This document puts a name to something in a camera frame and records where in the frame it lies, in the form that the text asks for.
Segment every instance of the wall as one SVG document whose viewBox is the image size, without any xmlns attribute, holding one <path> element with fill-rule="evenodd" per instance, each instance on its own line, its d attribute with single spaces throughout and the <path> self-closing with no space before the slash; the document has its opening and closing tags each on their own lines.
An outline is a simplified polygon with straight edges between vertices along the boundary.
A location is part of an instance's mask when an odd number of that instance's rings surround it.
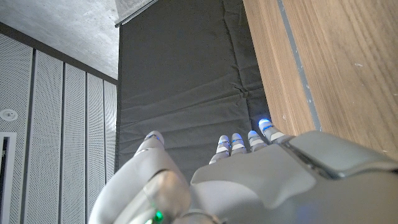
<svg viewBox="0 0 398 224">
<path fill-rule="evenodd" d="M 4 109 L 18 118 L 0 119 L 17 132 L 3 222 L 84 223 L 114 173 L 116 86 L 0 34 Z"/>
</svg>

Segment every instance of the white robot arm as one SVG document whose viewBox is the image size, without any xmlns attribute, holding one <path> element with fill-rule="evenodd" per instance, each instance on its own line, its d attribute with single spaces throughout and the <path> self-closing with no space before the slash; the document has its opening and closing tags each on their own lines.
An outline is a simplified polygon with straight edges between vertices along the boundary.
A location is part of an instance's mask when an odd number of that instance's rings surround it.
<svg viewBox="0 0 398 224">
<path fill-rule="evenodd" d="M 398 163 L 330 134 L 221 136 L 190 184 L 153 131 L 100 193 L 90 224 L 395 223 Z"/>
</svg>

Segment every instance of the gray padded mat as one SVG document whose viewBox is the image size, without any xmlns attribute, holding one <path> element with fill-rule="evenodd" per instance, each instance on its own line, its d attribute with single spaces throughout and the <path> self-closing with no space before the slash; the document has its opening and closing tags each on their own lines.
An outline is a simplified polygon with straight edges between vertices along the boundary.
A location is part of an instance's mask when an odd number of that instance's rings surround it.
<svg viewBox="0 0 398 224">
<path fill-rule="evenodd" d="M 270 118 L 242 0 L 158 1 L 121 26 L 119 63 L 116 166 L 158 130 L 190 180 L 222 134 Z"/>
</svg>

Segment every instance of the wooden panel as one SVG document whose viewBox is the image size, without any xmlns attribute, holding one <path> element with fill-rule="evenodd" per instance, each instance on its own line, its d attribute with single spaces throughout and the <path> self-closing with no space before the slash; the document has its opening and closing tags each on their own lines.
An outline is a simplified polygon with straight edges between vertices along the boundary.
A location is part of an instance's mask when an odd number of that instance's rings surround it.
<svg viewBox="0 0 398 224">
<path fill-rule="evenodd" d="M 314 129 L 277 1 L 243 2 L 272 122 L 287 134 Z"/>
<path fill-rule="evenodd" d="M 398 2 L 284 5 L 323 130 L 398 159 Z"/>
</svg>

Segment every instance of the ceiling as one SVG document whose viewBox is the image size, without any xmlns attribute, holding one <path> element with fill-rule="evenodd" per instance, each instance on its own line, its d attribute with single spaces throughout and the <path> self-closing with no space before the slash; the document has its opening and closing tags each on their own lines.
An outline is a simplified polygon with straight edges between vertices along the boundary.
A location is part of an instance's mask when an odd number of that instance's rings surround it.
<svg viewBox="0 0 398 224">
<path fill-rule="evenodd" d="M 115 79 L 115 0 L 1 0 L 0 21 Z"/>
</svg>

